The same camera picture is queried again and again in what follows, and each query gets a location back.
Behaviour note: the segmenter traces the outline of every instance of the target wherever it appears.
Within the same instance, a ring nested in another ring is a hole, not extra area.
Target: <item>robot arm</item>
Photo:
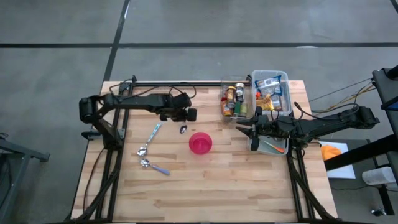
[[[294,146],[307,147],[307,143],[314,138],[347,128],[371,129],[379,123],[379,119],[374,117],[371,109],[364,106],[355,106],[352,109],[313,120],[281,116],[269,121],[268,116],[261,113],[262,109],[257,107],[251,119],[237,122],[252,127],[236,127],[252,139],[252,151],[256,151],[259,147],[259,136],[291,138]]]
[[[196,109],[185,109],[191,105],[191,100],[186,93],[181,93],[178,96],[158,93],[147,96],[105,94],[82,98],[79,102],[79,111],[80,120],[86,124],[92,124],[102,135],[104,148],[118,150],[122,146],[122,139],[116,127],[103,119],[107,112],[116,108],[138,109],[159,114],[162,121],[167,121],[167,118],[175,122],[196,121]]]

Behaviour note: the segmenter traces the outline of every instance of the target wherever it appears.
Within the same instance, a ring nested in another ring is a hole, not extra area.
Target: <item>spoon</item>
[[[152,134],[150,135],[148,141],[143,146],[141,146],[139,148],[139,150],[137,152],[138,156],[142,157],[142,156],[144,156],[144,155],[146,155],[148,153],[148,144],[150,143],[152,138],[155,136],[157,130],[159,130],[159,128],[161,127],[162,124],[163,123],[159,123],[159,124],[156,125],[156,127],[155,127],[154,131],[152,132]]]
[[[147,159],[141,159],[141,160],[139,161],[139,163],[140,163],[143,167],[149,167],[149,166],[150,166],[150,167],[154,168],[155,170],[157,170],[157,171],[159,171],[159,172],[161,172],[161,173],[163,173],[163,174],[165,174],[165,175],[170,175],[170,171],[165,170],[165,169],[162,169],[162,168],[157,167],[157,166],[155,166],[155,165],[151,165],[150,162],[149,162],[149,160],[147,160]]]
[[[187,128],[188,128],[187,125],[182,125],[180,128],[180,134],[185,133],[187,131]]]

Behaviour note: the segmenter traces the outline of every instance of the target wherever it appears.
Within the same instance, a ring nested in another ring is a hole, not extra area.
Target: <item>plastic container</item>
[[[283,71],[275,71],[275,70],[255,70],[252,72],[252,109],[256,110],[256,84],[254,83],[257,80],[265,80],[268,78],[274,78],[275,76],[280,75],[280,86],[282,88],[282,96],[280,96],[280,103],[282,106],[282,111],[279,112],[279,116],[288,116],[292,112],[292,104],[290,102],[290,93],[289,93],[289,79],[287,78],[287,74]],[[271,118],[271,111],[262,111],[263,115],[269,115]]]
[[[198,155],[206,154],[213,145],[211,137],[203,132],[195,133],[189,139],[189,148]]]
[[[365,171],[362,173],[362,179],[368,185],[388,184],[396,181],[391,167],[382,167]]]
[[[289,151],[289,141],[286,139],[276,139],[276,138],[269,138],[266,136],[260,136],[260,144],[257,152],[261,152],[263,154],[268,154],[272,156],[284,156]],[[251,149],[251,142],[252,140],[248,138],[248,143],[246,148],[250,151]],[[283,152],[279,152],[278,150],[274,149],[274,147],[279,147],[283,149]]]
[[[245,116],[224,116],[221,107],[221,99],[225,96],[225,91],[228,86],[235,86],[237,83],[244,84],[244,91],[243,91],[243,104],[246,104],[246,115]],[[249,76],[225,76],[221,78],[221,90],[220,90],[220,113],[223,117],[223,121],[225,123],[228,122],[236,122],[239,119],[246,119],[253,116],[252,110],[252,87],[251,87],[251,79]]]

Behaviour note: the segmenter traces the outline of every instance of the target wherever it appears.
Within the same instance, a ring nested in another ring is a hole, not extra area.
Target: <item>jar lid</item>
[[[235,84],[235,86],[244,88],[244,84],[243,83],[237,83],[237,84]]]

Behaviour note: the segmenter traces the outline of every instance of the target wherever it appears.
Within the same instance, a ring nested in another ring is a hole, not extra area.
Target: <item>wooden tabletop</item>
[[[119,82],[104,82],[102,94]],[[291,101],[311,111],[301,80],[289,81]],[[135,88],[139,93],[147,88]],[[181,88],[189,95],[192,88]],[[159,88],[154,92],[165,92]],[[136,155],[159,116],[143,110],[130,110],[126,143],[114,208],[114,222],[293,222],[297,221],[287,159],[246,149],[247,137],[233,124],[225,124],[220,115],[220,88],[197,87],[192,107],[198,110],[197,121],[188,123],[180,134],[180,123],[166,122],[148,147],[148,160],[171,171],[166,176],[143,168]],[[105,119],[113,120],[112,112]],[[198,156],[188,146],[193,133],[206,132],[213,140],[210,153]],[[91,141],[73,206],[72,218],[82,213],[83,195],[102,140]],[[97,194],[104,167],[101,155],[91,181],[86,207]],[[326,210],[336,217],[336,209],[326,176],[319,146],[311,144],[304,157],[312,192]],[[300,198],[306,213],[303,193]],[[106,198],[104,214],[108,209]]]

